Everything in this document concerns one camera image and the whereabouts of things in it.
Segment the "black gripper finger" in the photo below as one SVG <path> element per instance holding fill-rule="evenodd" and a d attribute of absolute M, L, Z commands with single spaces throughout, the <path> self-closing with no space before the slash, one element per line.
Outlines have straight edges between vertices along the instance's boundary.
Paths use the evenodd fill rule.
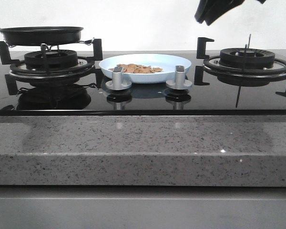
<path fill-rule="evenodd" d="M 244 0 L 208 0 L 204 21 L 209 26 L 226 12 L 243 2 Z"/>
<path fill-rule="evenodd" d="M 206 24 L 211 24 L 211 18 L 207 16 L 208 11 L 213 7 L 215 4 L 215 0 L 200 0 L 194 18 L 197 22 L 203 23 L 204 21 Z"/>

